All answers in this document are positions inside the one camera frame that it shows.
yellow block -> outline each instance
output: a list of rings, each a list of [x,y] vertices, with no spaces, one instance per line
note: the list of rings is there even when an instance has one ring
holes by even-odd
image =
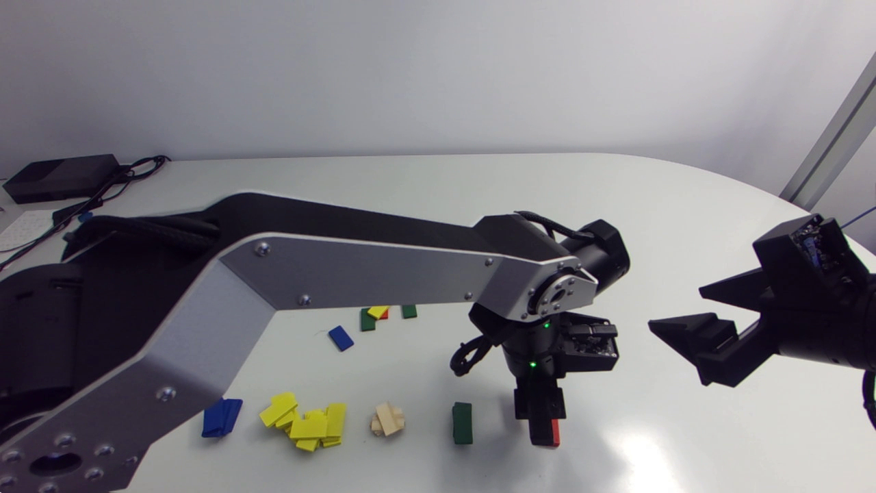
[[[304,415],[304,419],[298,419],[292,422],[292,428],[289,429],[290,439],[324,439],[326,431],[329,427],[329,421],[322,409],[308,411]]]
[[[328,427],[326,429],[327,437],[342,437],[343,436],[343,419],[347,414],[347,404],[332,403],[326,408],[326,418],[328,419]]]
[[[383,317],[383,314],[389,311],[389,305],[387,306],[372,306],[370,310],[368,310],[368,315],[375,320],[380,320]]]
[[[297,407],[291,411],[289,411],[283,418],[280,418],[274,426],[277,426],[280,430],[288,430],[289,426],[292,426],[292,422],[298,419],[301,419],[301,416],[298,415]]]
[[[313,452],[320,445],[320,439],[301,439],[295,442],[295,446],[301,450]]]
[[[328,438],[320,440],[322,442],[322,446],[324,448],[334,447],[335,445],[341,445],[342,439],[341,437]]]
[[[271,397],[271,405],[267,409],[261,411],[258,417],[262,419],[262,423],[267,427],[277,424],[290,411],[294,411],[298,407],[298,401],[295,400],[295,394],[292,392],[284,392]]]

metal frame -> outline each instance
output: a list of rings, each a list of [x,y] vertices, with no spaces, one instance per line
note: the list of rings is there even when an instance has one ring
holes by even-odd
[[[811,211],[876,125],[876,54],[779,197]]]

circular hole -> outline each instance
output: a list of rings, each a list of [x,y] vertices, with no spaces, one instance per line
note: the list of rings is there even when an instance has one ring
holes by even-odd
[[[562,300],[562,297],[564,297],[564,296],[566,296],[566,290],[565,290],[565,289],[560,289],[559,291],[556,292],[556,294],[554,295],[554,297],[550,298],[550,302],[551,302],[551,303],[556,303],[556,302]]]
[[[31,464],[31,474],[53,477],[72,473],[82,465],[82,458],[76,454],[49,454]]]

green block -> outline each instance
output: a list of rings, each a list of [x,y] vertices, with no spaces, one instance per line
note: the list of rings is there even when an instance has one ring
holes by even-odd
[[[471,445],[475,443],[474,433],[471,431],[471,404],[453,404],[453,443],[457,445]]]
[[[417,318],[417,305],[403,304],[401,305],[402,318]]]
[[[368,314],[368,309],[363,308],[362,312],[359,313],[359,320],[362,322],[362,332],[373,331],[378,328],[377,320],[371,318],[371,315]]]

stack of yellow blocks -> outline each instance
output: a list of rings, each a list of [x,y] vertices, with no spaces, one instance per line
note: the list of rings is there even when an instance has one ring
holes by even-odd
[[[308,411],[302,418],[298,413],[295,394],[286,392],[271,397],[271,405],[258,416],[265,426],[274,426],[286,432],[296,447],[313,452],[320,445],[341,445],[346,414],[347,404],[332,403],[324,410]]]

